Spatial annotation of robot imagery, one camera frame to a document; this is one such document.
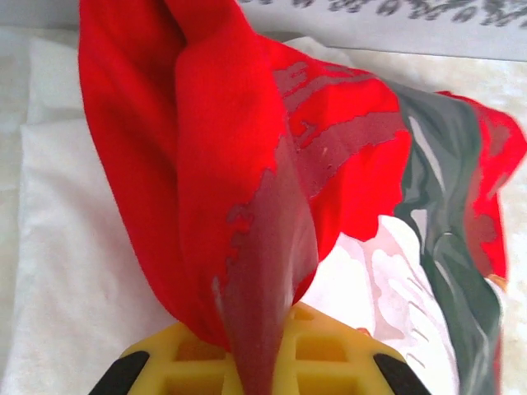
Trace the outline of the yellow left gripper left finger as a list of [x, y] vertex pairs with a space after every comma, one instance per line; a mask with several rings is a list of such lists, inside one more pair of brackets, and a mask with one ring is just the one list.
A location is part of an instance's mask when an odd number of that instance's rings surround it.
[[130, 346], [90, 394], [242, 394], [232, 356], [177, 323]]

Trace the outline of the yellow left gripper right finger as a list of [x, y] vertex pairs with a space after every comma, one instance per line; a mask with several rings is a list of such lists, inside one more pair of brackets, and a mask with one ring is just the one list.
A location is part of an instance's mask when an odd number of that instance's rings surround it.
[[273, 376], [274, 394], [429, 392], [395, 349], [307, 304], [291, 308]]

